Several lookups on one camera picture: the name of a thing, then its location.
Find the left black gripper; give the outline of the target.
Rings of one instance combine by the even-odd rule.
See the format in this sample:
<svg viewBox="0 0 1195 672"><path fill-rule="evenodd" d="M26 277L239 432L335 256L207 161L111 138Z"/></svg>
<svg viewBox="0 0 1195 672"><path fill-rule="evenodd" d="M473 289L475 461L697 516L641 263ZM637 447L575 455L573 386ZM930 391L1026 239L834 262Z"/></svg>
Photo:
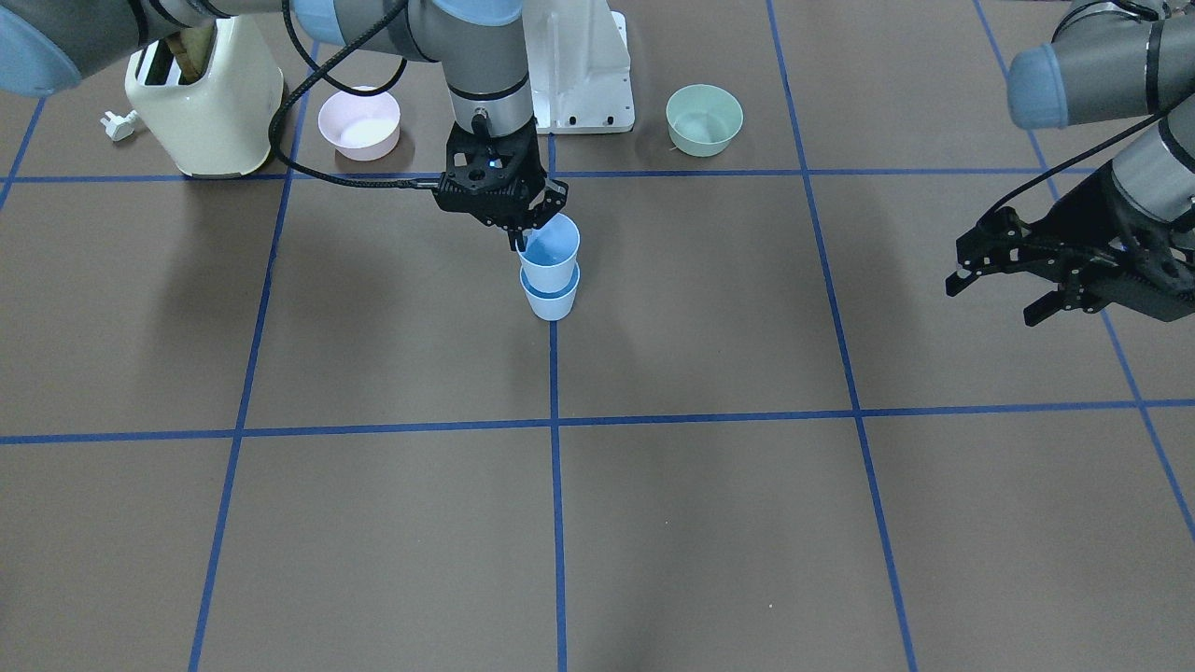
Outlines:
<svg viewBox="0 0 1195 672"><path fill-rule="evenodd" d="M981 276L1032 273L1054 289L1023 310L1025 326L1110 303L1173 322L1194 312L1191 203L1170 222L1132 204L1109 167L1089 175L1038 220L1010 204L993 207L957 238L960 268L945 279L955 298Z"/></svg>

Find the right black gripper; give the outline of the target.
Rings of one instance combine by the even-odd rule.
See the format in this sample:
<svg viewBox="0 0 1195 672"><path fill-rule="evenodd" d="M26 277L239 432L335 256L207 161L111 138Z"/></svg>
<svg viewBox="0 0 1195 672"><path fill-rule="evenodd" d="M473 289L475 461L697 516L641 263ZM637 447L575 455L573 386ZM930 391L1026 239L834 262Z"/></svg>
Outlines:
<svg viewBox="0 0 1195 672"><path fill-rule="evenodd" d="M549 178L543 169L533 120L501 138L453 126L445 142L445 170L433 188L442 210L505 231L516 253L526 251L527 231L541 230L564 208L568 193L566 183Z"/></svg>

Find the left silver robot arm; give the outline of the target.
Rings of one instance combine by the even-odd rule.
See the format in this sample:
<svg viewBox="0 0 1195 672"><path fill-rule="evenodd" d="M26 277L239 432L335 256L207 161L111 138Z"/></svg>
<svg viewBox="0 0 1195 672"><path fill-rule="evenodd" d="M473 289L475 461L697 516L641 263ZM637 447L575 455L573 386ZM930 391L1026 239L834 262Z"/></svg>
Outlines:
<svg viewBox="0 0 1195 672"><path fill-rule="evenodd" d="M948 295L1032 273L1054 288L1024 308L1028 325L1111 303L1160 322L1191 314L1191 12L1168 1L1073 1L1048 43L1013 59L1006 99L1021 129L1135 124L1040 220L1021 220L1009 197L992 204L957 239Z"/></svg>

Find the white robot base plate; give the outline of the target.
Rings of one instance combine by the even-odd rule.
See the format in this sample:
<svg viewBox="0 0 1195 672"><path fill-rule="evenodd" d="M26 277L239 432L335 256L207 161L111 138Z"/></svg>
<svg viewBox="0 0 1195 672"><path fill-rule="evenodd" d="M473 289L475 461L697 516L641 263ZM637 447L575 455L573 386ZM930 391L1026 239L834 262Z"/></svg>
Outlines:
<svg viewBox="0 0 1195 672"><path fill-rule="evenodd" d="M636 122L626 19L607 1L525 1L537 133L629 133Z"/></svg>

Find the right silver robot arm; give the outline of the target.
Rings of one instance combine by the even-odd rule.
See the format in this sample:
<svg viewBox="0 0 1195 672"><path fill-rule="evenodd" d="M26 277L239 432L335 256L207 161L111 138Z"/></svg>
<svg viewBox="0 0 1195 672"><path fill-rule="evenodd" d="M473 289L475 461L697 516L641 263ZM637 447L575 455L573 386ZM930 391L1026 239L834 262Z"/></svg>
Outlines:
<svg viewBox="0 0 1195 672"><path fill-rule="evenodd" d="M503 230L513 251L565 204L569 188L541 164L520 1L5 1L4 91L45 98L188 28L278 14L308 77L288 94L266 136L278 161L356 189L429 191L441 210ZM454 124L436 178L361 181L304 166L281 148L286 115L354 51L400 57L366 94L390 91L407 63L443 69Z"/></svg>

